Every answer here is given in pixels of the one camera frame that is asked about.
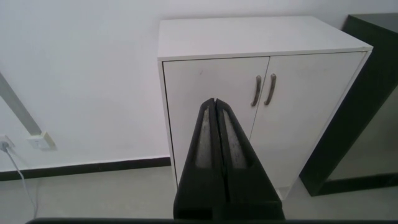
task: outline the power cord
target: power cord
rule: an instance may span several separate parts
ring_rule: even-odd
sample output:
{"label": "power cord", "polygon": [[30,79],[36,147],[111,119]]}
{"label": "power cord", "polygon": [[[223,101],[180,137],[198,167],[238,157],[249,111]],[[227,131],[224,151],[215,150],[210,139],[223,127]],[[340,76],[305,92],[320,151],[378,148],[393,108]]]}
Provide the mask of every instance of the power cord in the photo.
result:
{"label": "power cord", "polygon": [[20,175],[20,177],[21,177],[21,179],[22,179],[22,184],[23,184],[23,186],[24,186],[24,188],[25,188],[26,194],[27,194],[27,196],[29,197],[30,202],[32,202],[32,205],[33,205],[33,209],[34,209],[33,218],[36,218],[36,215],[37,215],[37,206],[36,206],[36,204],[34,203],[32,197],[30,196],[30,193],[29,193],[29,191],[28,191],[28,189],[27,189],[27,187],[26,187],[24,175],[22,175],[22,173],[21,173],[20,170],[18,169],[18,166],[17,166],[17,164],[15,163],[14,159],[11,157],[10,153],[8,152],[8,149],[7,149],[7,148],[9,148],[9,147],[10,147],[10,145],[8,144],[8,142],[5,142],[5,141],[0,142],[0,150],[2,150],[3,152],[7,153],[7,155],[8,155],[8,157],[10,158],[12,164],[14,165],[15,169],[17,169],[17,172],[18,172],[18,174]]}

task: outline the white cable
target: white cable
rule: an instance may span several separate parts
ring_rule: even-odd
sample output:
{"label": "white cable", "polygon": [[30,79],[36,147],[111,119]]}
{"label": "white cable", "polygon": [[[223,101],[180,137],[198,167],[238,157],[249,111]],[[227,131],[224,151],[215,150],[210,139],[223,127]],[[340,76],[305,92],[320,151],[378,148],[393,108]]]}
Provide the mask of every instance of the white cable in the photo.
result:
{"label": "white cable", "polygon": [[10,153],[8,152],[8,150],[6,150],[5,153],[7,153],[8,157],[10,157],[10,160],[11,160],[12,164],[14,165],[15,169],[17,169],[18,174],[20,175],[20,177],[21,177],[21,179],[22,179],[22,184],[23,184],[23,186],[24,186],[24,188],[25,188],[26,194],[27,194],[27,196],[29,197],[30,202],[32,202],[32,205],[33,205],[33,209],[34,209],[33,218],[36,218],[36,215],[37,215],[37,206],[36,206],[36,204],[34,203],[32,197],[30,196],[29,191],[27,190],[24,175],[22,175],[22,173],[19,171],[17,164],[16,164],[16,163],[14,162],[14,160],[12,159],[12,157],[11,157]]}

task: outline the cabinet door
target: cabinet door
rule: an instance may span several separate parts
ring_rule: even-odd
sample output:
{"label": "cabinet door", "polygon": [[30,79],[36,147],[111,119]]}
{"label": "cabinet door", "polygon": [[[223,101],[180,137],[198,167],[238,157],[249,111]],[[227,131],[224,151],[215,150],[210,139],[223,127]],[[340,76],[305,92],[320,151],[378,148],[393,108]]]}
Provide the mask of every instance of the cabinet door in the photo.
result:
{"label": "cabinet door", "polygon": [[[277,190],[289,189],[299,176],[363,57],[271,57],[250,142]],[[266,106],[272,74],[275,89]]]}
{"label": "cabinet door", "polygon": [[170,130],[177,181],[187,158],[200,105],[219,98],[233,109],[249,137],[258,102],[251,106],[267,71],[269,57],[164,62]]}

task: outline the wall socket plate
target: wall socket plate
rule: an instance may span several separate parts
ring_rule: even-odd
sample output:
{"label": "wall socket plate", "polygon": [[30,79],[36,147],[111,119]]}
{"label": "wall socket plate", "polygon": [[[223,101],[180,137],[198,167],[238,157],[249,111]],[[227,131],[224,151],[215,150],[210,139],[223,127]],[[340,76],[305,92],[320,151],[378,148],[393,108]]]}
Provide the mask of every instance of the wall socket plate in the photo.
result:
{"label": "wall socket plate", "polygon": [[8,142],[8,145],[10,145],[10,147],[15,147],[14,143],[12,143],[12,141],[5,134],[0,134],[0,142],[1,141]]}
{"label": "wall socket plate", "polygon": [[31,136],[26,139],[34,149],[52,149],[55,147],[50,135],[43,132],[41,135]]}

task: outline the metal handle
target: metal handle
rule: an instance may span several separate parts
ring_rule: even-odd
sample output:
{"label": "metal handle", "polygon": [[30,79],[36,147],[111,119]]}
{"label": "metal handle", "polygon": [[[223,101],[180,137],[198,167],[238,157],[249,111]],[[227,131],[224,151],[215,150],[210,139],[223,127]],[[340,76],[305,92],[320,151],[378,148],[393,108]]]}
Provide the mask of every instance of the metal handle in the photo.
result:
{"label": "metal handle", "polygon": [[271,75],[271,87],[269,88],[269,94],[268,94],[268,99],[264,102],[264,105],[268,105],[271,100],[272,100],[272,96],[274,94],[274,90],[275,90],[275,83],[276,83],[276,75],[272,74]]}
{"label": "metal handle", "polygon": [[256,76],[256,94],[254,95],[253,102],[251,103],[251,106],[255,106],[257,104],[257,101],[259,100],[260,96],[260,90],[261,90],[261,76]]}

